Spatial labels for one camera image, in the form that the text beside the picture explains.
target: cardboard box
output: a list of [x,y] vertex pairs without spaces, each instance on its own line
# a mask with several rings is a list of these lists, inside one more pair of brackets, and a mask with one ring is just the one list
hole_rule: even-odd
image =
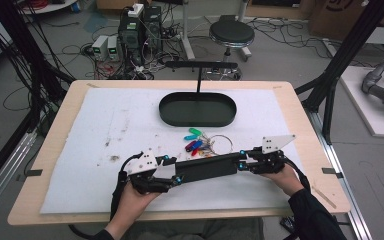
[[115,9],[121,10],[125,7],[131,7],[135,3],[140,3],[139,0],[96,0],[98,9],[108,10]]
[[303,13],[299,8],[277,7],[249,4],[246,8],[247,17],[307,19],[309,14]]
[[299,3],[299,10],[303,13],[311,14],[316,7],[316,3],[317,1],[315,0],[301,0]]
[[363,10],[361,1],[317,0],[308,23],[310,34],[343,40]]

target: human hand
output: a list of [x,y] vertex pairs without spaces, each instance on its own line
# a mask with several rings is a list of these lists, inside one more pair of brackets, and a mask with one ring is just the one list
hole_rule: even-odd
[[149,203],[160,194],[148,193],[142,195],[128,182],[121,194],[117,212],[105,229],[114,239],[120,239],[136,219],[142,215]]
[[289,196],[304,188],[289,164],[285,164],[285,167],[278,173],[265,173],[261,174],[261,176],[271,179]]

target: cable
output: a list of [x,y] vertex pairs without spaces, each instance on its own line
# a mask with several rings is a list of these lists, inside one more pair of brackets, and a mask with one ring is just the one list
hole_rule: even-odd
[[[155,52],[155,49],[147,48],[147,44],[149,42],[149,39],[146,39],[141,48],[138,50],[139,55],[143,58],[143,63],[137,63],[134,60],[134,56],[131,52],[128,51],[128,49],[123,45],[123,55],[124,60],[122,63],[118,66],[114,66],[114,64],[111,64],[107,61],[104,62],[98,62],[94,58],[93,52],[89,55],[88,49],[90,46],[81,47],[81,54],[83,56],[88,57],[91,60],[91,63],[93,65],[93,72],[88,72],[85,74],[86,77],[92,77],[94,79],[142,79],[142,80],[153,80],[155,79],[155,76],[153,73],[165,68],[164,61],[165,59],[169,58],[171,61],[179,61],[184,60],[181,57],[181,52],[183,49],[181,48],[179,44],[179,39],[177,37],[177,29],[179,28],[180,24],[174,24],[173,20],[173,9],[176,7],[172,7],[171,5],[165,5],[166,9],[162,12],[162,15],[165,15],[163,18],[163,21],[166,21],[168,17],[172,18],[172,24],[168,28],[162,27],[162,37],[159,38],[153,34],[152,31],[148,28],[144,22],[139,19],[142,26],[145,27],[146,30],[150,33],[150,38],[155,40],[161,40],[162,46],[167,46],[169,51],[162,51],[158,49],[158,52]],[[130,10],[129,8],[124,8],[120,13],[120,21],[123,16],[126,15],[126,11]],[[107,27],[118,27],[118,26],[102,26],[96,31],[92,33],[91,38],[94,40],[96,38],[97,32],[100,30],[103,30]]]
[[165,23],[165,21],[166,21],[166,19],[167,19],[167,16],[168,16],[168,14],[170,13],[170,15],[171,15],[171,25],[170,25],[170,27],[172,27],[173,26],[173,24],[174,24],[174,15],[173,15],[173,9],[175,9],[177,6],[179,6],[179,5],[174,5],[174,6],[172,6],[172,4],[171,3],[169,3],[168,4],[168,8],[167,8],[167,11],[166,12],[162,12],[161,13],[161,15],[164,15],[164,13],[166,14],[165,16],[164,16],[164,18],[162,19],[162,23]]
[[191,33],[193,33],[197,28],[199,28],[200,26],[202,26],[202,25],[207,25],[207,24],[212,24],[211,22],[204,22],[204,23],[200,23],[200,24],[198,24],[195,28],[193,28],[192,30],[190,30],[189,32],[188,32],[188,34],[191,34]]
[[89,234],[86,234],[86,233],[83,233],[81,232],[80,230],[78,230],[76,228],[76,226],[74,226],[74,224],[69,224],[68,227],[70,228],[70,230],[76,234],[77,236],[83,238],[83,239],[91,239],[93,236],[92,235],[89,235]]
[[59,60],[59,58],[54,54],[54,52],[52,51],[52,48],[50,46],[50,43],[48,41],[48,39],[46,38],[46,35],[42,29],[42,25],[40,24],[40,18],[39,16],[36,15],[36,12],[35,12],[35,9],[32,8],[31,5],[29,5],[29,10],[30,10],[30,13],[34,16],[34,19],[36,19],[35,23],[37,25],[37,29],[35,27],[35,25],[30,21],[30,18],[26,16],[26,13],[24,11],[20,11],[21,14],[23,14],[25,16],[25,18],[27,19],[28,23],[31,24],[31,26],[33,27],[33,29],[38,33],[38,35],[40,36],[40,38],[43,40],[43,42],[45,43],[45,45],[47,46],[47,48],[49,49],[51,55],[52,55],[52,58],[54,60],[54,63],[55,63],[55,66],[60,69],[60,67],[64,68],[64,70],[73,78],[75,79],[75,77],[68,71],[68,69],[64,66],[64,64]]
[[350,64],[350,66],[362,66],[362,67],[373,67],[370,63],[364,63],[360,62],[358,60],[353,59],[351,63],[354,62],[354,64]]
[[[25,4],[26,8],[33,13],[35,11],[34,8],[41,8],[45,5],[43,1],[29,1],[25,2]],[[13,65],[18,79],[28,90],[28,107],[11,109],[6,106],[9,97],[22,88],[10,93],[3,101],[3,106],[8,110],[13,111],[30,108],[32,119],[29,131],[32,131],[36,128],[39,122],[44,119],[52,119],[50,111],[44,111],[44,115],[41,117],[40,112],[42,109],[59,107],[58,101],[61,100],[66,93],[66,90],[61,86],[61,80],[64,79],[68,83],[71,83],[72,80],[70,77],[66,78],[68,75],[58,71],[50,65],[49,62],[44,60],[44,54],[27,28],[24,19],[20,16],[25,16],[26,13],[24,10],[26,8],[23,9],[20,4],[14,5],[12,2],[0,0],[0,21],[11,36],[14,44],[17,46],[17,48],[13,47],[0,33],[0,48]],[[55,61],[55,65],[59,67],[58,62],[60,61],[53,53],[40,24],[38,23],[39,29],[33,24],[32,26],[47,45],[51,56]]]
[[48,26],[51,26],[51,27],[68,27],[71,25],[79,25],[80,24],[79,22],[72,22],[72,23],[66,23],[66,24],[51,24],[51,23],[47,23],[45,21],[42,21],[42,23],[44,23]]
[[101,31],[102,29],[105,29],[105,28],[111,28],[111,27],[116,27],[116,28],[118,28],[118,26],[101,26],[100,28],[98,28],[98,29],[96,29],[93,33],[92,33],[92,41],[93,42],[95,42],[96,41],[96,39],[98,39],[98,38],[95,38],[94,37],[94,35],[97,33],[97,32],[99,32],[99,31]]
[[14,91],[12,91],[5,99],[4,99],[4,101],[2,102],[2,106],[6,109],[6,110],[10,110],[10,111],[15,111],[15,112],[17,112],[17,111],[23,111],[23,110],[27,110],[27,109],[29,109],[30,108],[30,104],[29,104],[29,106],[27,106],[27,107],[25,107],[25,108],[19,108],[19,109],[12,109],[12,108],[9,108],[9,107],[7,107],[6,106],[6,101],[13,95],[13,94],[15,94],[16,92],[18,92],[18,91],[20,91],[20,90],[22,90],[22,89],[25,89],[26,87],[24,86],[24,87],[20,87],[20,88],[17,88],[16,90],[14,90]]
[[[326,52],[325,55],[320,54],[317,46],[311,45],[312,42],[319,42],[323,43],[321,39],[318,38],[308,38],[304,39],[302,35],[293,35],[290,33],[290,28],[294,29],[303,29],[304,26],[303,24],[296,23],[296,22],[290,22],[290,23],[285,23],[282,19],[272,19],[270,18],[268,21],[261,21],[257,20],[257,18],[254,18],[250,22],[247,23],[248,25],[251,25],[254,30],[257,30],[263,34],[265,34],[267,37],[270,39],[279,42],[279,43],[284,43],[287,44],[290,47],[294,48],[304,48],[304,47],[309,47],[313,48],[316,51],[316,54],[321,57],[321,58],[332,58],[328,52]],[[276,39],[275,37],[271,36],[272,33],[279,32],[282,39]],[[298,38],[298,40],[295,41],[288,41],[286,39],[286,36],[293,37],[293,38]]]

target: electronic equipment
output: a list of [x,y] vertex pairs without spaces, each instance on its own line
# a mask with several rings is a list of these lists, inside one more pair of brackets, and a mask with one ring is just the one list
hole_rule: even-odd
[[97,61],[105,61],[108,57],[108,36],[99,36],[93,43],[92,50]]
[[144,31],[140,18],[124,15],[118,27],[118,37],[123,48],[127,63],[142,66],[144,58],[142,48],[144,44]]
[[118,62],[121,60],[122,51],[117,36],[108,37],[108,54],[110,61]]
[[161,24],[161,7],[149,6],[145,8],[143,16],[143,22],[145,24],[148,49],[158,52],[163,48],[162,43],[162,24]]
[[252,5],[299,7],[301,0],[252,0]]
[[153,2],[163,2],[175,5],[183,5],[183,0],[154,0]]
[[[238,171],[249,171],[254,174],[278,173],[285,164],[289,164],[298,174],[302,185],[311,191],[310,182],[304,173],[280,150],[294,139],[295,135],[264,137],[262,145],[252,150],[181,162],[176,162],[177,158],[168,155],[156,157],[151,150],[133,155],[123,163],[118,173],[111,201],[110,218],[117,211],[121,194],[128,181],[141,194],[168,192],[171,188],[184,183],[236,174]],[[154,176],[158,168],[172,164],[175,164],[176,168],[176,173],[172,177]]]

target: white bracket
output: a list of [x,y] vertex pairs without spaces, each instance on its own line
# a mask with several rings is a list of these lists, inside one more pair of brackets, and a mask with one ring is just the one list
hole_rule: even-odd
[[295,139],[295,135],[263,137],[262,152],[276,152]]
[[138,18],[140,16],[140,14],[142,13],[142,11],[143,11],[143,4],[135,3],[135,4],[133,4],[133,11],[129,11],[127,13],[127,15],[129,17]]
[[139,159],[133,159],[128,162],[125,171],[127,175],[132,175],[136,173],[146,172],[149,170],[154,170],[158,168],[157,160],[152,151],[147,151],[142,154]]

